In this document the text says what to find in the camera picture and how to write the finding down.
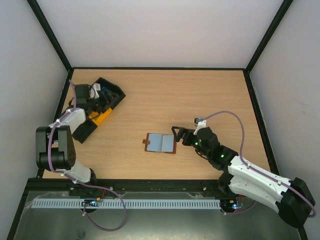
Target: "white wall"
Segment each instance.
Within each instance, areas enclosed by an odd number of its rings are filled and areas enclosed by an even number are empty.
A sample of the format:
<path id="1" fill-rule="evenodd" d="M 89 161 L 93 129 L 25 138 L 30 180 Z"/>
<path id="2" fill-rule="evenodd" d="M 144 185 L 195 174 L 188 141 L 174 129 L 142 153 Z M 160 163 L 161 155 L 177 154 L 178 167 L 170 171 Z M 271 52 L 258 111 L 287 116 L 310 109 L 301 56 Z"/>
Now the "white wall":
<path id="1" fill-rule="evenodd" d="M 320 1 L 295 0 L 251 72 L 281 174 L 308 184 L 320 214 Z M 320 216 L 307 220 L 319 239 Z"/>
<path id="2" fill-rule="evenodd" d="M 35 132 L 49 124 L 67 72 L 26 0 L 0 7 L 0 239 L 37 172 Z"/>
<path id="3" fill-rule="evenodd" d="M 283 0 L 38 0 L 74 67 L 245 68 Z"/>

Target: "yellow object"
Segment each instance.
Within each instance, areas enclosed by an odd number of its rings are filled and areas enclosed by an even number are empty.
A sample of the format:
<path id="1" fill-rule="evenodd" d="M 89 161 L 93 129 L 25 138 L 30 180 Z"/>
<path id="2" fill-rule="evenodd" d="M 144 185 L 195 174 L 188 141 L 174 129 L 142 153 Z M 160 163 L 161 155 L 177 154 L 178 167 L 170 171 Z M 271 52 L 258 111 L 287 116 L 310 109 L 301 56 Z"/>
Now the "yellow object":
<path id="1" fill-rule="evenodd" d="M 111 112 L 112 112 L 112 109 L 111 109 L 111 108 L 108 108 L 107 111 L 105 111 L 105 112 L 102 113 L 100 116 L 98 116 L 99 113 L 93 111 L 93 112 L 90 114 L 89 118 L 92 119 L 92 121 L 95 123 L 95 125 L 99 126 L 99 125 L 103 122 L 103 120 L 105 120 L 105 118 L 106 118 Z"/>

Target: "grey metal surface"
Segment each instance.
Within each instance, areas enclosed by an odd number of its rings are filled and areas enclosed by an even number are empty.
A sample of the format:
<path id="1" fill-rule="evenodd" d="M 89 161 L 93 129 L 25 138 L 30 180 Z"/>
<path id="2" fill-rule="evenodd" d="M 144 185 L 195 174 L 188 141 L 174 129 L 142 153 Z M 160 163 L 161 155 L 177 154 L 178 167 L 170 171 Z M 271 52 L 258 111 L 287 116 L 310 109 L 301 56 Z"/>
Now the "grey metal surface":
<path id="1" fill-rule="evenodd" d="M 124 199 L 127 209 L 220 209 L 220 200 L 215 199 Z M 79 209 L 85 199 L 38 198 L 32 209 Z M 123 209 L 120 199 L 104 199 L 91 203 L 87 209 Z"/>
<path id="2" fill-rule="evenodd" d="M 116 227 L 121 209 L 98 209 L 91 216 Z M 114 232 L 92 226 L 80 209 L 28 208 L 15 240 L 299 240 L 298 231 L 262 204 L 243 215 L 219 210 L 129 209 L 127 223 Z"/>

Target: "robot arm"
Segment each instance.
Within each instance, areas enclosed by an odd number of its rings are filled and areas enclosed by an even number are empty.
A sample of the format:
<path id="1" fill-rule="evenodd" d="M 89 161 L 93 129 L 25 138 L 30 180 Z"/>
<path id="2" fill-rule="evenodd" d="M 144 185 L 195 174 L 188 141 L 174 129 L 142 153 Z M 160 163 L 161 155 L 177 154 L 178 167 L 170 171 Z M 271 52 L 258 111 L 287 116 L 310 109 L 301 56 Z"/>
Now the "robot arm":
<path id="1" fill-rule="evenodd" d="M 315 200 L 303 180 L 296 177 L 292 181 L 241 159 L 236 151 L 219 143 L 217 135 L 206 127 L 205 120 L 196 118 L 195 124 L 196 130 L 173 126 L 175 140 L 183 139 L 183 145 L 193 146 L 199 156 L 207 159 L 215 169 L 223 171 L 218 180 L 221 192 L 244 195 L 260 202 L 277 212 L 292 227 L 304 225 L 312 209 L 289 189 L 298 191 L 314 206 Z"/>
<path id="2" fill-rule="evenodd" d="M 48 149 L 51 148 L 50 159 L 54 172 L 67 176 L 73 183 L 95 182 L 96 176 L 92 169 L 84 167 L 76 161 L 76 151 L 72 133 L 86 120 L 82 108 L 68 108 L 66 112 L 49 126 L 39 127 L 35 132 L 36 164 L 40 169 L 51 171 Z"/>

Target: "black frame edge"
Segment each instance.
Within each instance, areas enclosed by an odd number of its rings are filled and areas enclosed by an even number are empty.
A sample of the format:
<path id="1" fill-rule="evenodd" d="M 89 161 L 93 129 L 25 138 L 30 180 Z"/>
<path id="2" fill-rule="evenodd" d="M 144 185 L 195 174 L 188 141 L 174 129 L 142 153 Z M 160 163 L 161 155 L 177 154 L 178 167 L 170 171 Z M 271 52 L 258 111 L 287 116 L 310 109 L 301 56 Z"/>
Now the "black frame edge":
<path id="1" fill-rule="evenodd" d="M 16 209 L 16 212 L 15 212 L 15 215 L 14 215 L 14 218 L 13 218 L 13 221 L 12 221 L 8 236 L 6 238 L 7 240 L 14 240 L 14 238 L 15 238 L 15 235 L 16 235 L 16 232 L 17 232 L 17 229 L 18 229 L 18 225 L 19 225 L 19 222 L 20 222 L 20 218 L 21 218 L 21 215 L 22 215 L 22 213 L 24 211 L 24 208 L 25 208 L 27 197 L 28 197 L 28 194 L 24 194 L 23 193 L 23 195 L 21 197 L 21 200 L 19 202 L 18 208 Z"/>
<path id="2" fill-rule="evenodd" d="M 269 141 L 269 138 L 268 138 L 268 134 L 267 134 L 267 130 L 266 130 L 266 126 L 265 126 L 265 122 L 264 122 L 264 119 L 263 119 L 262 114 L 261 114 L 260 106 L 258 104 L 258 99 L 257 99 L 256 93 L 255 93 L 255 90 L 254 90 L 254 86 L 253 86 L 251 78 L 250 78 L 250 74 L 249 74 L 249 72 L 244 70 L 243 71 L 243 75 L 244 75 L 246 86 L 248 88 L 249 96 L 250 96 L 250 99 L 251 99 L 251 104 L 252 104 L 252 107 L 253 107 L 255 119 L 256 119 L 256 122 L 258 124 L 258 128 L 259 128 L 260 135 L 261 135 L 261 138 L 262 138 L 262 143 L 263 143 L 263 146 L 264 146 L 266 158 L 267 158 L 268 163 L 269 163 L 270 171 L 272 173 L 274 173 L 274 174 L 279 175 L 279 170 L 278 170 L 278 166 L 277 166 L 277 163 L 276 163 L 276 159 L 275 159 L 274 153 L 273 153 L 272 148 L 271 148 L 271 144 L 270 144 L 270 141 Z"/>
<path id="3" fill-rule="evenodd" d="M 307 236 L 305 227 L 299 228 L 298 232 L 299 232 L 301 240 L 308 240 L 308 236 Z"/>
<path id="4" fill-rule="evenodd" d="M 64 109 L 64 104 L 65 104 L 65 100 L 66 100 L 69 85 L 70 85 L 69 80 L 72 79 L 73 74 L 74 74 L 74 69 L 72 68 L 66 76 L 64 86 L 62 89 L 62 93 L 61 93 L 61 96 L 59 99 L 59 103 L 58 103 L 58 106 L 56 107 L 56 110 L 54 113 L 53 121 L 55 121 L 59 117 L 59 115 L 62 113 L 62 110 Z"/>
<path id="5" fill-rule="evenodd" d="M 278 11 L 276 12 L 272 22 L 270 23 L 268 29 L 266 30 L 261 42 L 259 43 L 257 49 L 255 50 L 251 60 L 249 61 L 246 71 L 250 73 L 254 66 L 256 65 L 259 57 L 261 56 L 262 52 L 266 48 L 267 44 L 269 43 L 271 37 L 275 33 L 277 27 L 279 26 L 281 20 L 284 18 L 286 12 L 288 11 L 289 7 L 293 3 L 294 0 L 284 0 L 279 7 Z"/>
<path id="6" fill-rule="evenodd" d="M 73 69 L 86 70 L 221 70 L 221 71 L 243 71 L 244 68 L 237 67 L 144 67 L 144 66 L 75 66 Z"/>
<path id="7" fill-rule="evenodd" d="M 28 4 L 30 5 L 34 15 L 38 19 L 42 29 L 44 30 L 46 36 L 50 40 L 54 50 L 58 54 L 62 64 L 64 65 L 65 69 L 69 72 L 71 71 L 72 67 L 67 59 L 67 56 L 65 55 L 62 47 L 60 46 L 60 43 L 58 42 L 58 39 L 56 38 L 54 32 L 52 31 L 44 13 L 42 12 L 37 0 L 26 0 Z"/>

